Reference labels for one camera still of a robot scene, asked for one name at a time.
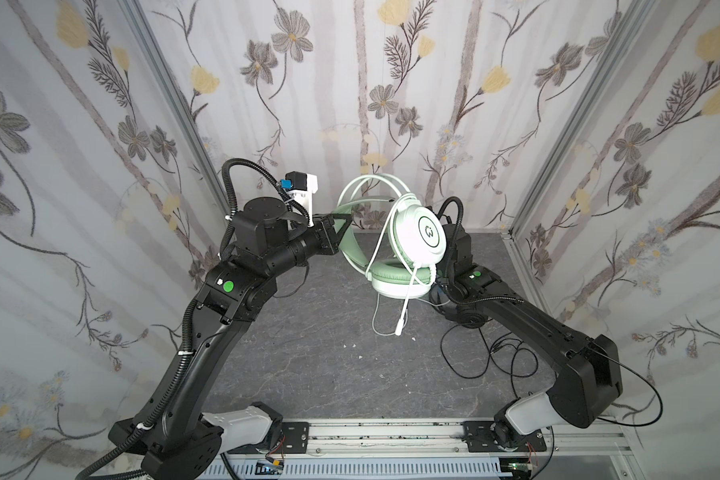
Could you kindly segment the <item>green white headphones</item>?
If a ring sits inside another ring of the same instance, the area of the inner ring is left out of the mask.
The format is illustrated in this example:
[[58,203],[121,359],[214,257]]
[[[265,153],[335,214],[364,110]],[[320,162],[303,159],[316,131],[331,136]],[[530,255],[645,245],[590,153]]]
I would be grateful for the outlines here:
[[[361,188],[373,181],[387,185],[394,195],[361,197]],[[404,300],[427,295],[447,247],[439,219],[401,179],[390,174],[364,174],[351,180],[342,190],[334,212],[350,215],[355,206],[366,203],[390,206],[379,239],[389,242],[393,256],[381,259],[378,250],[366,256],[352,230],[343,235],[339,244],[342,255],[383,297]]]

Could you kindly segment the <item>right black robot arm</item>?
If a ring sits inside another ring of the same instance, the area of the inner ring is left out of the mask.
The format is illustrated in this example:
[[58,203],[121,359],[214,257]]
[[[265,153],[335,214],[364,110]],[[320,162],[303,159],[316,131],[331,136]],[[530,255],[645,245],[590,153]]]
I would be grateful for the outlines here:
[[623,392],[615,362],[618,348],[604,335],[591,338],[553,319],[522,298],[496,273],[474,262],[471,237],[463,227],[444,226],[448,246],[437,265],[432,302],[443,302],[445,318],[478,329],[496,321],[555,372],[548,389],[516,399],[493,417],[495,444],[517,448],[543,427],[588,428]]

